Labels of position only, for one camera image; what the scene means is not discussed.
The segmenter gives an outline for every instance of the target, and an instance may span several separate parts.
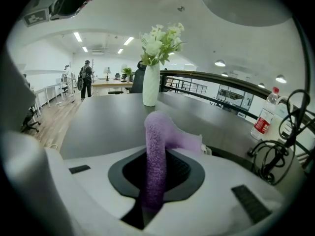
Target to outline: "gray table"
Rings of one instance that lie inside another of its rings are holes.
[[[242,166],[251,166],[252,158],[247,156],[247,151],[257,144],[250,135],[252,123],[221,108],[173,92],[160,93],[155,107],[144,106],[142,94],[138,93],[86,98],[70,123],[60,153],[63,159],[73,159],[145,145],[144,120],[156,110],[169,114],[180,129],[201,134],[202,142],[220,149],[221,156]],[[263,153],[260,153],[258,165],[262,158]],[[276,179],[287,168],[289,159],[286,162],[284,168],[274,170]],[[297,183],[301,184],[303,180],[303,170],[295,158],[288,175],[277,188],[291,196],[298,188]]]

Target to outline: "red label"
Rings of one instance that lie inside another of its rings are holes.
[[[258,121],[255,124],[255,129],[257,129],[260,133],[264,134],[266,133],[269,123],[264,120],[262,117],[259,117]]]

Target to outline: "white ceiling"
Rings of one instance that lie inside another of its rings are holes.
[[[185,11],[179,12],[179,6],[184,6]],[[188,63],[194,63],[198,71],[242,73],[250,78],[248,81],[254,84],[263,82],[269,90],[278,86],[281,95],[289,95],[294,89],[304,86],[303,52],[292,19],[270,27],[237,25],[216,16],[203,0],[95,0],[71,19],[30,28],[19,22],[10,43],[26,45],[64,34],[64,38],[72,40],[65,45],[72,52],[82,52],[72,34],[74,31],[82,33],[88,46],[103,44],[105,33],[110,33],[108,52],[117,55],[123,37],[137,38],[140,32],[149,32],[151,26],[177,22],[186,29],[182,34],[186,45],[181,56]],[[116,34],[121,38],[111,41],[111,36]],[[141,53],[135,39],[124,48],[122,57],[139,57]],[[218,59],[223,59],[227,67],[216,67],[214,62]],[[287,84],[275,81],[279,74],[286,77]]]
[[[128,45],[124,45],[129,36],[120,36],[104,32],[79,32],[79,35],[82,39],[82,42],[78,42],[72,33],[53,36],[52,39],[76,55],[85,54],[82,46],[85,46],[90,54],[92,54],[93,50],[95,49],[103,49],[104,54],[102,54],[102,56],[111,56],[131,60],[140,59],[140,55],[143,53],[141,41],[137,38],[133,39]],[[122,48],[123,51],[118,54],[117,52],[120,48]],[[179,54],[171,55],[169,60],[170,63],[167,63],[165,67],[175,64],[191,64]]]

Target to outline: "white wall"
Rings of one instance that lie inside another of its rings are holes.
[[[103,74],[104,67],[109,66],[111,70],[111,74],[108,74],[109,78],[114,78],[116,73],[122,75],[121,67],[123,64],[126,64],[128,67],[131,67],[132,71],[135,72],[137,68],[137,64],[140,61],[140,57],[134,57],[134,59],[126,59],[121,58],[119,56],[109,56],[109,55],[92,55],[90,53],[82,54],[76,53],[73,55],[73,65],[72,70],[74,71],[75,75],[78,76],[80,69],[84,66],[84,62],[89,60],[90,66],[92,66],[92,60],[94,59],[94,75],[104,78],[106,75]],[[195,71],[196,67],[192,65],[185,65],[189,63],[185,59],[175,59],[172,60],[172,63],[176,63],[177,65],[170,65],[168,62],[165,65],[160,63],[160,70],[188,70],[188,71]]]
[[[104,78],[106,75],[103,74],[104,68],[109,66],[111,70],[111,74],[108,74],[109,78],[114,78],[116,73],[122,75],[121,68],[122,65],[125,64],[128,67],[131,67],[132,71],[135,72],[137,68],[137,64],[140,61],[139,59],[121,59],[118,57],[112,57],[104,55],[92,55],[92,54],[74,54],[73,55],[73,65],[72,71],[75,73],[77,77],[79,75],[80,69],[84,66],[84,62],[89,60],[90,66],[92,67],[92,60],[94,60],[94,75]]]
[[[27,74],[34,91],[56,84],[56,79],[61,78],[64,66],[72,62],[72,53],[52,39],[44,39],[22,48],[15,48],[11,53],[13,62],[21,73]],[[53,88],[48,90],[48,98],[54,97]],[[39,94],[40,104],[45,104],[44,92]]]

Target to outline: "wooden floor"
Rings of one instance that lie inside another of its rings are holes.
[[[113,89],[102,89],[100,95],[108,95],[108,91]],[[62,103],[57,105],[57,102],[61,102],[61,96],[57,97],[50,101],[50,106],[45,105],[41,109],[41,115],[38,115],[38,118],[35,114],[35,120],[39,121],[41,125],[35,125],[39,130],[39,133],[36,130],[25,131],[25,134],[29,134],[35,137],[43,146],[49,147],[51,145],[57,145],[57,150],[60,151],[60,147],[63,143],[65,133],[69,127],[69,124],[81,105],[80,92],[77,92],[75,95],[75,101],[73,97],[65,99]]]

